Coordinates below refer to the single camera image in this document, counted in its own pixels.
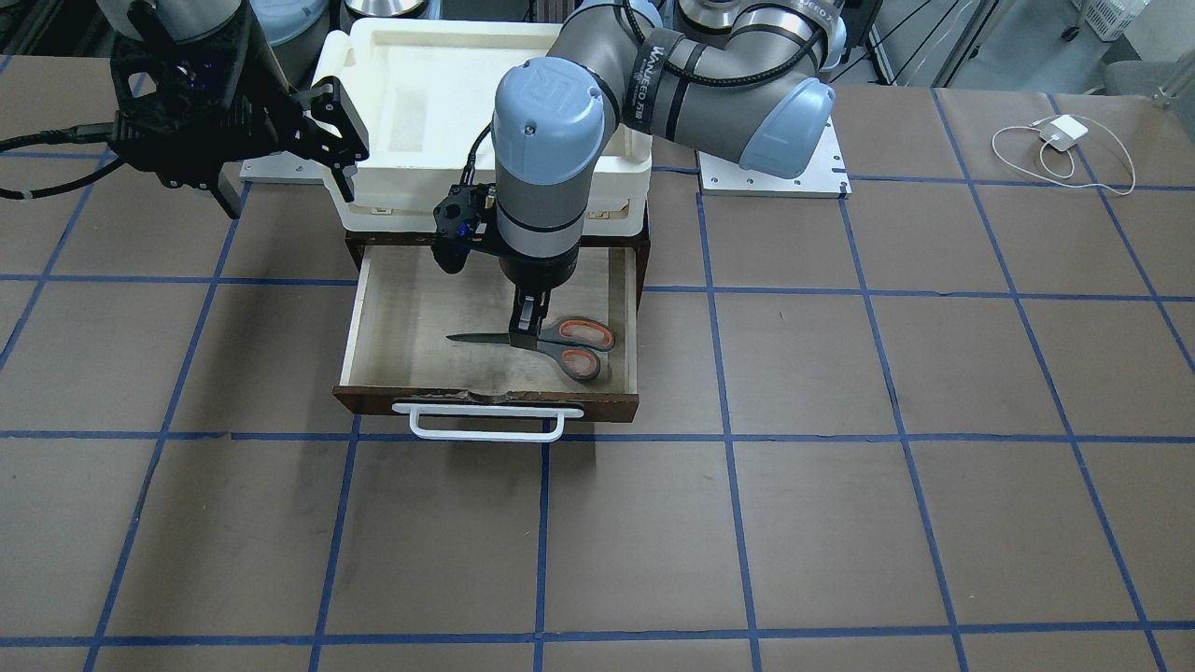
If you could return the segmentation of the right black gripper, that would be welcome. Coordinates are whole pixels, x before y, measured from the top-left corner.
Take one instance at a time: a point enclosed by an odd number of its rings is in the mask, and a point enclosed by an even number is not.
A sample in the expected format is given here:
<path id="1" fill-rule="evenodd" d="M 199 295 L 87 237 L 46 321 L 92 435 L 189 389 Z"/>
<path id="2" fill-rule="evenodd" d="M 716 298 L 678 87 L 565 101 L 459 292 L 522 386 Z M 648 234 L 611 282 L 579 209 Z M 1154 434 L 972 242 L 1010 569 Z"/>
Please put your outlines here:
<path id="1" fill-rule="evenodd" d="M 108 147 L 165 187 L 212 188 L 231 220 L 240 193 L 221 169 L 276 152 L 293 128 L 294 88 L 249 4 L 112 4 L 117 94 Z M 347 203 L 355 161 L 333 161 Z"/>

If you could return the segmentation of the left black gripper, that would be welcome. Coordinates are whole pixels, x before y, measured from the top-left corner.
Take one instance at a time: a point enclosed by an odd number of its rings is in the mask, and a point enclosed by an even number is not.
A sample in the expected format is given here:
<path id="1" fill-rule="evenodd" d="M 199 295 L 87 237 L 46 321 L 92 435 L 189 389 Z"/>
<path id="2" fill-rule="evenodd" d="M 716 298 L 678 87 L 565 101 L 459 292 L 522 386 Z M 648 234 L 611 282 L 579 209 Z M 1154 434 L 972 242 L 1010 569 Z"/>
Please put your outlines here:
<path id="1" fill-rule="evenodd" d="M 511 347 L 537 350 L 541 340 L 543 319 L 550 306 L 551 291 L 566 285 L 580 263 L 580 248 L 554 257 L 529 257 L 521 253 L 500 256 L 500 268 L 513 285 L 511 320 L 508 340 Z"/>

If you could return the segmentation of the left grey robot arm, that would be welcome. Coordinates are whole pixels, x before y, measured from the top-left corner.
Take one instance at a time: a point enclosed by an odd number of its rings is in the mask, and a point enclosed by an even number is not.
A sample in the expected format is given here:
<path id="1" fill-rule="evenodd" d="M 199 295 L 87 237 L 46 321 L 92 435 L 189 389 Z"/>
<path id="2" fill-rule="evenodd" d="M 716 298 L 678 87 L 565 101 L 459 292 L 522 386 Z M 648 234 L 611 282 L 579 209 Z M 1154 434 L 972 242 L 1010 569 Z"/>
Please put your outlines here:
<path id="1" fill-rule="evenodd" d="M 532 348 L 580 255 L 598 158 L 619 128 L 796 178 L 829 120 L 820 73 L 842 51 L 840 1 L 742 1 L 722 44 L 663 25 L 650 1 L 586 1 L 543 57 L 496 90 L 496 225 L 515 287 L 509 341 Z"/>

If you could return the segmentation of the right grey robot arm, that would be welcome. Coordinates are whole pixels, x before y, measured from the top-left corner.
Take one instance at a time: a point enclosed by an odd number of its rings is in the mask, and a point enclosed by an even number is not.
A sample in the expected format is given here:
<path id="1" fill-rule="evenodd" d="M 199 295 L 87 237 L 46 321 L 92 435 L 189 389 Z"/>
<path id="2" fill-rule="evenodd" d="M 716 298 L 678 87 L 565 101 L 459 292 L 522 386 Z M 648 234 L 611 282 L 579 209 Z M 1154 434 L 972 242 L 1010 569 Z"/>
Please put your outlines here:
<path id="1" fill-rule="evenodd" d="M 247 1 L 103 1 L 102 12 L 117 33 L 117 157 L 164 187 L 208 191 L 237 218 L 223 166 L 284 149 L 329 167 L 351 203 L 370 155 L 363 120 L 337 77 L 293 88 Z"/>

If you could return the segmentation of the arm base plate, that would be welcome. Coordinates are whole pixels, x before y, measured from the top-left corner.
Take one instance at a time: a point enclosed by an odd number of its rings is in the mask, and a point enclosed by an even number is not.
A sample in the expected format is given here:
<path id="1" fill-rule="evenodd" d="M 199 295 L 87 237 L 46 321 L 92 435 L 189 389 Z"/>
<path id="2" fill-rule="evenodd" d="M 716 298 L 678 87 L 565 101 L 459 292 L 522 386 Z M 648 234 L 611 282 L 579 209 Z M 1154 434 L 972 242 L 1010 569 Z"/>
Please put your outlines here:
<path id="1" fill-rule="evenodd" d="M 701 191 L 733 197 L 845 198 L 852 193 L 836 128 L 827 120 L 807 169 L 793 178 L 742 169 L 704 152 L 695 153 Z"/>
<path id="2" fill-rule="evenodd" d="M 292 153 L 281 152 L 243 161 L 239 177 L 247 183 L 321 187 L 324 166 Z"/>

